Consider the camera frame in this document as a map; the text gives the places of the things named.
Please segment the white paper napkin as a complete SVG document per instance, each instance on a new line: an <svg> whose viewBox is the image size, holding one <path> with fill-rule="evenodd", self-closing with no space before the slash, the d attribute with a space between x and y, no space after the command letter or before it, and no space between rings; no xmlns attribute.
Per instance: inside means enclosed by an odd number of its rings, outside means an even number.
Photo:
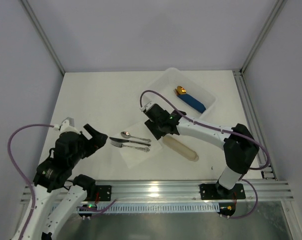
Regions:
<svg viewBox="0 0 302 240"><path fill-rule="evenodd" d="M149 152L144 152L137 149L132 149L128 147L118 148L115 146L113 147L114 151L117 151L121 158L126 163L127 167L129 169L147 161L151 160L154 156L159 154L163 147L160 144L158 140L152 135L152 133L148 130L148 128L145 126L143 121L137 122L134 125L131 125L127 127L124 130L121 130L120 132L129 132L132 136L139 137L139 138L145 138L145 139L151 139L151 146L149 147Z"/></svg>

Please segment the gold cutlery in roll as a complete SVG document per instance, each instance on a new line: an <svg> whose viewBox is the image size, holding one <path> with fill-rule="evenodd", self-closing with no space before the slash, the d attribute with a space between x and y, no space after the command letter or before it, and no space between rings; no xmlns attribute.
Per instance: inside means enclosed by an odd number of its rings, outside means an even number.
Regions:
<svg viewBox="0 0 302 240"><path fill-rule="evenodd" d="M187 93L187 91L182 86L179 85L173 91L177 96L185 95Z"/></svg>

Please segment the white plastic basket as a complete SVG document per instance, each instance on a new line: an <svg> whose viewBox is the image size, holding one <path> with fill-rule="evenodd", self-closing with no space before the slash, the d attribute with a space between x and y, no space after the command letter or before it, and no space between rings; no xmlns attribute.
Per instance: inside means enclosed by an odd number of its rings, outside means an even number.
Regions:
<svg viewBox="0 0 302 240"><path fill-rule="evenodd" d="M146 89L159 93L178 110L200 119L210 113L217 101L206 87L173 67L161 73Z"/></svg>

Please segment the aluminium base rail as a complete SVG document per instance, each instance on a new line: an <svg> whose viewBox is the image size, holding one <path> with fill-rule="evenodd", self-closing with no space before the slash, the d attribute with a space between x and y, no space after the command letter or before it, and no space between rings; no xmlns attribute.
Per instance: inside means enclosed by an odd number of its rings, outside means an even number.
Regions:
<svg viewBox="0 0 302 240"><path fill-rule="evenodd" d="M123 203L200 202L200 185L208 180L98 180L96 185L111 186L111 200ZM292 201L293 192L286 181L249 179L241 181L246 201L252 202L255 188L260 202Z"/></svg>

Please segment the oval wooden cutlery tray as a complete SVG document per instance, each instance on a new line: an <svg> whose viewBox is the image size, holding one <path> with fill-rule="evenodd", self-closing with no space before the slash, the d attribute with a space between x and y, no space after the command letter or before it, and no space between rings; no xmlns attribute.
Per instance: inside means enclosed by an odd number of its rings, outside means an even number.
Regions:
<svg viewBox="0 0 302 240"><path fill-rule="evenodd" d="M191 162L197 162L199 160L199 156L194 150L171 136L164 136L162 138L162 142L167 147Z"/></svg>

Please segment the silver knife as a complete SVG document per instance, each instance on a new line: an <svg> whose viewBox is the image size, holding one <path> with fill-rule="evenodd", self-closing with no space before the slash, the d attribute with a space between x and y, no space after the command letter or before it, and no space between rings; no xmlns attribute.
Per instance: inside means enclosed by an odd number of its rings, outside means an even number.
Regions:
<svg viewBox="0 0 302 240"><path fill-rule="evenodd" d="M128 140L128 139L121 139L121 138L116 138L116 137L109 137L111 141L118 142L118 143L133 143L133 144L139 144L143 146L150 147L151 144L147 142L142 142L142 141L135 141L135 140Z"/></svg>

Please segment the silver spoon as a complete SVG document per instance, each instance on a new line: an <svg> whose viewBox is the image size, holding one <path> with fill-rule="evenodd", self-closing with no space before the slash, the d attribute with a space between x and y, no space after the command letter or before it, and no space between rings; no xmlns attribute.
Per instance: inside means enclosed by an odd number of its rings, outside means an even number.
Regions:
<svg viewBox="0 0 302 240"><path fill-rule="evenodd" d="M141 140L141 141L144 141L144 142L148 142L148 143L150 143L152 140L151 139L149 139L149 138L142 138L142 137L137 137L137 136L133 136L133 135L131 135L129 132L127 132L127 131L122 131L121 133L120 133L120 135L123 137L123 138L125 138L125 139L137 139L137 140Z"/></svg>

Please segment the right aluminium side rail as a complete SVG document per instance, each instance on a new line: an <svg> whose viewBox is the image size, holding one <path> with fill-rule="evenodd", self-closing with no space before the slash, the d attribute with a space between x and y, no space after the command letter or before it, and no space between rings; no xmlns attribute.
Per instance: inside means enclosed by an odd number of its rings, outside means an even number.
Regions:
<svg viewBox="0 0 302 240"><path fill-rule="evenodd" d="M267 145L266 145L260 124L258 122L257 114L254 109L254 105L253 105L251 96L249 94L249 90L245 83L245 79L244 79L242 73L240 72L240 70L233 70L232 73L233 73L236 87L238 89L241 104L244 109L244 115L245 115L245 118L246 118L246 121L248 124L248 128L249 128L251 134L253 135L254 139L267 149ZM258 159L259 167L264 166L267 163L267 156L263 150L259 151L259 153L257 155L257 159ZM269 164L266 168L264 168L260 171L261 171L261 175L262 175L263 179L275 180L275 181L278 180L271 161L269 161Z"/></svg>

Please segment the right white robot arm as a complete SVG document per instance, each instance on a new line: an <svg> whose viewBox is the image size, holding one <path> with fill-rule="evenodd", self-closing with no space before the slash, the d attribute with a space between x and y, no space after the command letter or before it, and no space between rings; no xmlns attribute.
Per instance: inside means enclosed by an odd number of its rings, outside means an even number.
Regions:
<svg viewBox="0 0 302 240"><path fill-rule="evenodd" d="M188 136L210 143L224 152L226 167L216 183L199 185L202 200L244 200L244 186L239 180L249 171L259 147L253 143L249 130L238 123L230 129L222 129L196 118L185 112L172 113L162 109L156 103L148 103L141 108L148 117L144 123L152 135L162 139L166 135Z"/></svg>

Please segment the left aluminium frame post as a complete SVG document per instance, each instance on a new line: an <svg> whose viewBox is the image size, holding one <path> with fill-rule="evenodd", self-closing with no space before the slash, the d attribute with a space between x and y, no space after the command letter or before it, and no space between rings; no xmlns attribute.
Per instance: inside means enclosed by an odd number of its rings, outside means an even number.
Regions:
<svg viewBox="0 0 302 240"><path fill-rule="evenodd" d="M59 69L62 76L65 75L66 71L63 67L51 41L49 40L45 30L43 29L36 13L34 12L31 4L28 0L19 0L19 3L23 7L27 17L29 18L31 24L35 28L36 33L40 37L42 43L44 44L46 50L48 51L50 57L52 58L53 62L55 63L56 67Z"/></svg>

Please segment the aluminium frame post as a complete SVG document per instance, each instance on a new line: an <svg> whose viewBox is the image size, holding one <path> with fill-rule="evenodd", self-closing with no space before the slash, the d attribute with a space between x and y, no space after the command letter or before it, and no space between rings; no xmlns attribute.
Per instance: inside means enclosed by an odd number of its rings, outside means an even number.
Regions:
<svg viewBox="0 0 302 240"><path fill-rule="evenodd" d="M34 12L31 4L28 0L19 0L19 3L23 7L27 17L29 18L31 24L35 28L36 33L40 37L42 43L44 44L46 50L48 51L50 57L52 58L53 62L55 63L56 67L59 69L62 76L65 75L66 71L63 67L51 41L49 40L45 30L43 29L36 13Z"/></svg>
<svg viewBox="0 0 302 240"><path fill-rule="evenodd" d="M268 17L266 18L257 38L254 41L241 69L239 70L241 74L244 74L251 64L252 60L254 59L255 55L257 54L259 48L264 43L266 37L268 36L269 32L271 31L273 25L275 24L276 20L278 19L280 13L282 12L283 8L285 7L287 0L276 0L274 6L271 9Z"/></svg>

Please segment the right aluminium frame post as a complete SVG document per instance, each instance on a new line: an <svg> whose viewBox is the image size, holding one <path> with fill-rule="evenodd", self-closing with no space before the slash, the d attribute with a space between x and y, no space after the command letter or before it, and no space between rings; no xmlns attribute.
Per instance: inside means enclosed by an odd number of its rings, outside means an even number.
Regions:
<svg viewBox="0 0 302 240"><path fill-rule="evenodd" d="M268 36L269 32L271 31L273 25L275 24L276 20L278 19L280 13L282 12L283 8L285 7L287 0L276 0L274 6L271 9L268 17L266 18L257 38L254 41L241 69L239 70L241 74L244 74L251 64L252 60L254 59L255 55L257 54L259 48L264 43L266 37Z"/></svg>

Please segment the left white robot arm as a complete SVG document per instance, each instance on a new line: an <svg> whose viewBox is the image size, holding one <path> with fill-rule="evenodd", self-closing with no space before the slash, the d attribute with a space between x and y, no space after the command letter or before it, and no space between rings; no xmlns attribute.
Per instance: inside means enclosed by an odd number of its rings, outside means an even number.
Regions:
<svg viewBox="0 0 302 240"><path fill-rule="evenodd" d="M14 136L28 125L12 133L7 143L9 158L20 176L30 189L31 199L26 213L14 234L15 240L53 240L72 212L87 198L96 192L96 181L80 174L72 180L67 196L55 210L52 205L63 190L65 183L72 175L74 167L80 160L90 157L101 149L107 142L108 136L91 127L84 125L90 134L87 138L78 131L71 118L66 118L61 124L49 125L59 132L59 137L49 156L38 165L33 180L29 180L14 160L11 144Z"/></svg>

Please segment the silver fork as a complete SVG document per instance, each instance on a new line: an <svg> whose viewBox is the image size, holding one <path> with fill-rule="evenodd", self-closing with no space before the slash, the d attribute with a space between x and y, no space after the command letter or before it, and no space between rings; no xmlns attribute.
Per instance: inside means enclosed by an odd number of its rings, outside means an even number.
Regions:
<svg viewBox="0 0 302 240"><path fill-rule="evenodd" d="M117 148L131 148L131 149L135 149L135 150L139 150L139 151L143 151L143 152L149 152L150 149L148 147L135 147L135 146L129 146L129 145L125 145L123 143L120 142L116 142L116 141L111 141L111 145L117 147Z"/></svg>

